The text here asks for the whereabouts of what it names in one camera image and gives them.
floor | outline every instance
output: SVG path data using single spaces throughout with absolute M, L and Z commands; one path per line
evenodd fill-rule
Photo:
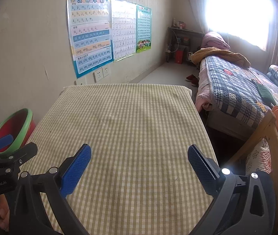
M 152 71 L 139 84 L 182 85 L 191 89 L 192 100 L 195 102 L 197 87 L 185 80 L 191 74 L 199 78 L 199 70 L 194 65 L 166 62 Z

sunlight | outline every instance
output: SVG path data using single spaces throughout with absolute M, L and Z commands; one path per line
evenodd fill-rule
M 272 17 L 270 0 L 208 0 L 207 3 L 206 20 L 210 29 L 238 36 L 263 50 Z

blue gripper pad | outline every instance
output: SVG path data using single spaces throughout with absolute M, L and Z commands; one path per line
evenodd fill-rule
M 90 159 L 91 147 L 89 145 L 85 145 L 85 147 L 69 166 L 65 174 L 62 176 L 60 194 L 63 198 L 74 192 L 74 189 L 77 186 L 85 169 L 87 168 Z
M 193 144 L 188 149 L 188 160 L 208 195 L 215 196 L 218 173 L 202 154 L 198 147 Z
M 0 138 L 0 149 L 10 145 L 12 142 L 13 136 L 11 134 L 8 134 L 7 136 Z

green bucket rim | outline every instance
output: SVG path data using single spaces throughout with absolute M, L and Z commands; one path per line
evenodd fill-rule
M 21 110 L 18 110 L 16 112 L 14 112 L 12 115 L 10 115 L 9 117 L 7 117 L 1 124 L 0 124 L 0 129 L 1 127 L 10 119 L 12 118 L 16 113 L 21 112 L 22 110 L 26 110 L 27 111 L 27 117 L 25 119 L 25 122 L 20 130 L 20 132 L 18 133 L 17 137 L 15 138 L 15 140 L 12 142 L 12 144 L 8 147 L 7 150 L 5 150 L 4 152 L 0 152 L 0 157 L 1 158 L 6 158 L 8 157 L 10 154 L 12 154 L 13 152 L 15 152 L 16 150 L 18 150 L 24 139 L 25 136 L 27 134 L 27 131 L 29 129 L 31 120 L 33 118 L 33 112 L 30 109 L 24 108 Z

green cloth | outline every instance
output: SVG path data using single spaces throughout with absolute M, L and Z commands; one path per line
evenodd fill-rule
M 265 105 L 267 105 L 268 107 L 272 107 L 272 105 L 277 105 L 275 99 L 273 98 L 272 94 L 266 86 L 257 82 L 255 82 L 255 85 Z

